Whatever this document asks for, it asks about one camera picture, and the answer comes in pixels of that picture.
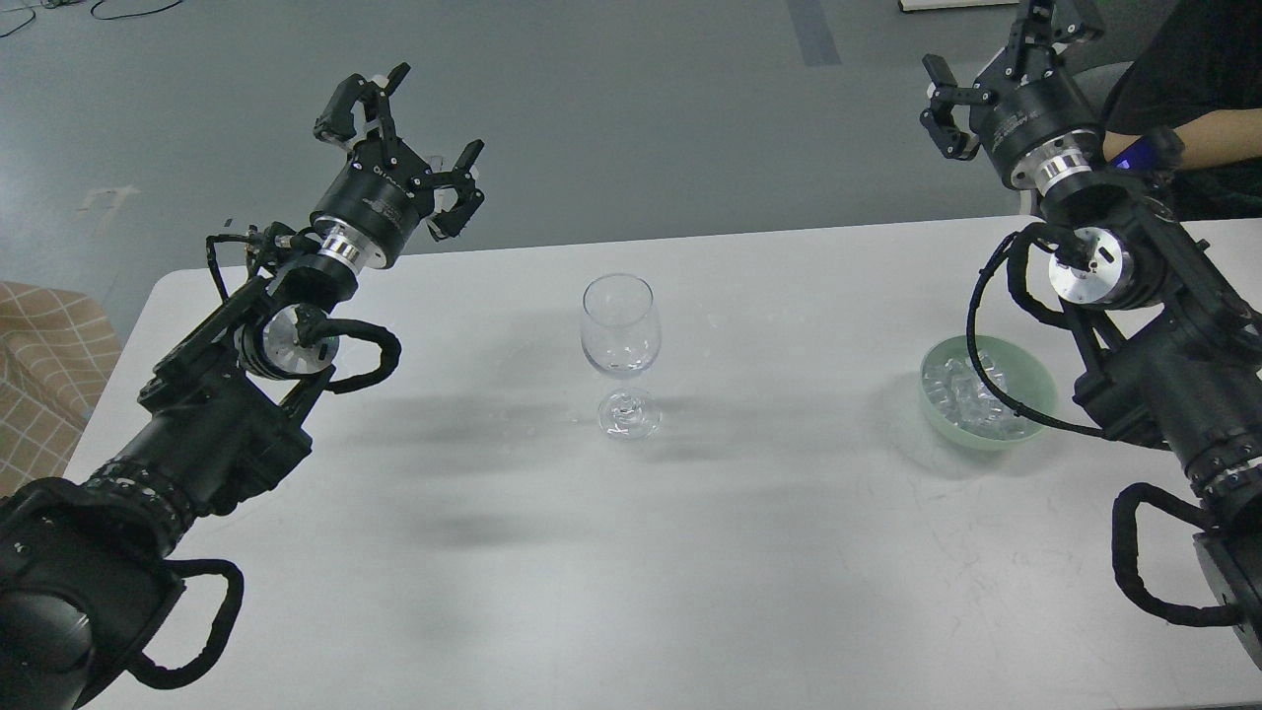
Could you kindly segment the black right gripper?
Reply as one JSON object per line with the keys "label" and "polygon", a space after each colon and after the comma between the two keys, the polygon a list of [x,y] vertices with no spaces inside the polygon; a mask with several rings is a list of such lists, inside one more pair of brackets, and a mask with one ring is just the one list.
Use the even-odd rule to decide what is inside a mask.
{"label": "black right gripper", "polygon": [[[1042,163],[1082,153],[1087,165],[1100,158],[1103,130],[1085,95],[1064,69],[1058,45],[1104,37],[1106,23],[1094,1],[1018,1],[1006,49],[960,86],[946,59],[928,53],[928,108],[921,126],[946,159],[972,161],[979,148],[1001,185],[1045,190]],[[960,130],[955,110],[970,107],[970,129]]]}

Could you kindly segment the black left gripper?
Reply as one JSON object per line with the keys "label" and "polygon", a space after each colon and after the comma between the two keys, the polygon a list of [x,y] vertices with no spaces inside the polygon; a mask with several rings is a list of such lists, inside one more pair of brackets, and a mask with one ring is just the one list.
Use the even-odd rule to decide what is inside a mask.
{"label": "black left gripper", "polygon": [[[313,125],[316,140],[351,149],[333,184],[316,203],[313,224],[322,235],[334,224],[361,235],[367,243],[362,262],[370,269],[391,269],[427,217],[435,242],[459,237],[485,202],[476,177],[483,140],[469,141],[453,166],[433,175],[435,198],[423,185],[433,174],[430,163],[395,140],[390,100],[410,69],[409,63],[400,63],[384,77],[351,74],[334,87]],[[358,135],[356,107],[362,110],[365,129],[384,141],[361,140],[351,148]]]}

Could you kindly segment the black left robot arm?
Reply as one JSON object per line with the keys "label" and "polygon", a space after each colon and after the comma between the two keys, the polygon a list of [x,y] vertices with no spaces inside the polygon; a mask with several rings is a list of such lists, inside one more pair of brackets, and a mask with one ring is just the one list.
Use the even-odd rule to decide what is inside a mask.
{"label": "black left robot arm", "polygon": [[220,306],[153,370],[150,421],[90,479],[38,479],[3,499],[3,706],[80,709],[121,675],[154,690],[203,678],[244,607],[227,560],[175,560],[198,520],[276,488],[313,441],[326,393],[382,383],[401,343],[334,317],[365,269],[391,269],[415,230],[461,235],[485,202],[469,141],[449,168],[398,135],[390,101],[410,71],[351,74],[313,135],[345,165],[310,224],[206,240]]}

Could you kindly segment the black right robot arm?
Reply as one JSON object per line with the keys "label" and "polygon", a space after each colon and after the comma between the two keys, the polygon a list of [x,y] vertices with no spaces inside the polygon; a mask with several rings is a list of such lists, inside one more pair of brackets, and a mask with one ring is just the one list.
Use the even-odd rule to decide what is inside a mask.
{"label": "black right robot arm", "polygon": [[[1006,187],[1040,197],[1039,221],[1005,237],[965,311],[965,354],[982,370],[976,317],[994,272],[1029,315],[1066,329],[1085,373],[1074,400],[1088,436],[1172,451],[1195,502],[1136,482],[1112,508],[1116,583],[1175,626],[1227,626],[1259,660],[1259,314],[1159,201],[1184,144],[1156,126],[1114,159],[1058,45],[1100,37],[1085,1],[1023,1],[1010,40],[973,84],[928,54],[921,124],[943,156],[984,150]],[[1140,504],[1196,530],[1214,607],[1160,602],[1140,575]]]}

